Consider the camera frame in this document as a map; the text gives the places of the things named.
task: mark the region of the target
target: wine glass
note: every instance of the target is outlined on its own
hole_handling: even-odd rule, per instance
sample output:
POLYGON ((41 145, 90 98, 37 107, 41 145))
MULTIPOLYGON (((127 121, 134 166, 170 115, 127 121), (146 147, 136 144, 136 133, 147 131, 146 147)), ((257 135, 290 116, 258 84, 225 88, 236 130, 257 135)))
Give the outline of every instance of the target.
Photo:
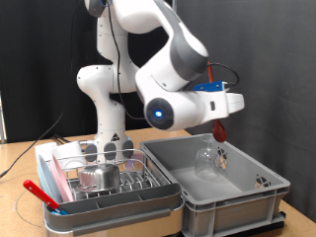
POLYGON ((206 148, 197 152, 196 156, 196 175, 203 180, 213 180, 218 176, 218 167, 216 160, 219 159, 218 153, 210 147, 210 144, 215 141, 214 137, 205 134, 200 138, 207 143, 206 148))

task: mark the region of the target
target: table surface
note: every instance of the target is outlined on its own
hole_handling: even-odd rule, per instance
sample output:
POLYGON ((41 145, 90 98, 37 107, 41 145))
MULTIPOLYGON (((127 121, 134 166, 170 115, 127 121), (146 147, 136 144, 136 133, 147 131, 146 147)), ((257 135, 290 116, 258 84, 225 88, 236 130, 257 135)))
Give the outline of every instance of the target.
MULTIPOLYGON (((135 148, 139 148, 139 142, 145 140, 189 135, 184 130, 167 132, 155 128, 131 130, 127 131, 126 134, 131 137, 135 148)), ((69 137, 68 139, 74 141, 93 139, 93 137, 93 135, 85 135, 69 137)), ((51 140, 42 140, 38 144, 50 141, 51 140)), ((31 144, 31 142, 19 142, 0 145, 0 172, 8 169, 12 162, 31 144)), ((3 237, 44 236, 40 200, 29 192, 26 192, 21 196, 21 194, 25 191, 23 187, 24 180, 32 180, 37 185, 40 183, 37 174, 34 148, 26 153, 14 166, 14 168, 0 180, 0 235, 3 237), (19 210, 19 214, 30 223, 26 222, 19 216, 17 209, 19 210)), ((281 202, 279 209, 286 213, 284 228, 255 235, 256 237, 316 236, 315 222, 284 201, 281 202)))

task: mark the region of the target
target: gray storage crate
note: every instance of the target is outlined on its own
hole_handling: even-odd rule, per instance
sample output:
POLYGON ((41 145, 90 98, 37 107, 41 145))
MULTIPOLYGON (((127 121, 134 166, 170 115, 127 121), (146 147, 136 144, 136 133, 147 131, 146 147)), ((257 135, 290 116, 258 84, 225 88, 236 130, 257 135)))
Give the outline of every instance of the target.
POLYGON ((226 236, 280 222, 280 200, 290 183, 228 142, 212 143, 220 155, 219 176, 205 181, 195 175, 201 135, 145 141, 147 167, 160 182, 179 183, 186 200, 185 236, 226 236))

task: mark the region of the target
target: cable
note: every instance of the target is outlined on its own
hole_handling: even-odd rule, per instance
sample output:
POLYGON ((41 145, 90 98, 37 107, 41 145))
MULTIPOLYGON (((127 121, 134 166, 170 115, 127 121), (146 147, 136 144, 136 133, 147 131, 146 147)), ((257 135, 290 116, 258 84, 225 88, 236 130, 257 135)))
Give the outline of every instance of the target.
POLYGON ((19 210, 18 210, 18 203, 19 203, 19 200, 20 198, 22 197, 22 195, 25 193, 26 191, 22 192, 22 194, 19 196, 19 198, 17 199, 17 202, 16 202, 16 209, 17 209, 17 213, 18 215, 20 216, 21 219, 23 219, 25 222, 27 222, 28 224, 31 224, 33 226, 36 226, 36 227, 39 227, 39 228, 42 228, 42 226, 39 226, 39 225, 35 225, 35 224, 32 224, 30 223, 30 221, 26 220, 25 218, 22 217, 22 215, 19 213, 19 210))
POLYGON ((207 67, 208 66, 221 66, 221 67, 224 67, 224 68, 230 70, 232 73, 234 73, 234 75, 236 76, 237 81, 236 82, 230 82, 230 83, 226 84, 226 88, 234 87, 234 86, 236 86, 239 83, 240 79, 239 79, 238 73, 236 71, 234 71, 233 69, 231 69, 229 66, 227 66, 225 64, 218 63, 218 62, 208 63, 207 67))
POLYGON ((119 46, 118 46, 118 43, 117 43, 117 40, 116 40, 116 37, 115 37, 115 32, 113 30, 113 24, 112 24, 112 19, 111 19, 111 8, 109 7, 109 19, 110 19, 110 26, 111 26, 111 32, 112 32, 112 36, 113 36, 113 40, 115 41, 115 44, 116 44, 116 48, 117 48, 117 51, 118 51, 118 93, 119 93, 119 98, 120 98, 120 102, 122 104, 122 106, 124 107, 124 110, 126 112, 126 114, 131 118, 131 119, 135 119, 135 120, 146 120, 146 118, 136 118, 136 117, 133 117, 129 114, 129 112, 127 111, 126 109, 126 106, 125 106, 125 103, 122 99, 122 96, 121 96, 121 91, 120 91, 120 84, 119 84, 119 63, 120 63, 120 53, 119 53, 119 46))
POLYGON ((71 19, 71 33, 70 33, 70 78, 69 78, 69 88, 68 88, 68 92, 67 92, 67 99, 66 99, 66 105, 63 109, 63 111, 61 112, 59 118, 57 119, 57 121, 50 127, 49 130, 47 130, 42 136, 40 136, 35 142, 32 143, 31 146, 29 146, 28 149, 26 149, 14 162, 13 164, 10 166, 10 168, 4 172, 2 172, 2 174, 0 175, 0 179, 2 177, 4 177, 6 174, 8 174, 8 172, 12 169, 12 167, 18 162, 18 160, 25 154, 27 153, 39 140, 41 140, 43 137, 45 137, 61 120, 62 116, 64 115, 65 111, 68 108, 68 103, 69 103, 69 98, 70 98, 70 89, 71 89, 71 78, 72 78, 72 64, 73 64, 73 51, 72 51, 72 35, 73 35, 73 21, 74 21, 74 16, 75 13, 77 12, 78 6, 79 4, 82 2, 83 0, 79 0, 75 10, 72 13, 72 19, 71 19))
POLYGON ((107 1, 107 3, 108 3, 108 5, 105 5, 103 2, 102 2, 102 0, 99 0, 99 2, 100 2, 100 4, 103 6, 103 7, 109 7, 111 4, 112 4, 112 2, 113 2, 113 0, 111 0, 111 3, 108 3, 108 1, 107 1))
POLYGON ((60 140, 64 141, 65 143, 71 142, 70 140, 68 140, 68 139, 66 139, 66 138, 64 138, 64 137, 62 137, 62 136, 60 136, 58 134, 55 134, 53 137, 55 137, 57 139, 60 139, 60 140))

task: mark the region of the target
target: metal cup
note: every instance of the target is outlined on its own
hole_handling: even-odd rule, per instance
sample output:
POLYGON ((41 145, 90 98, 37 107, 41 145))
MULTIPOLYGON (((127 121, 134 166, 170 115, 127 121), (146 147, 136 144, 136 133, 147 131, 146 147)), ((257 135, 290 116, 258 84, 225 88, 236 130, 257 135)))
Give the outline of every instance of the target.
POLYGON ((112 164, 89 166, 79 171, 81 192, 110 191, 119 187, 119 167, 112 164))

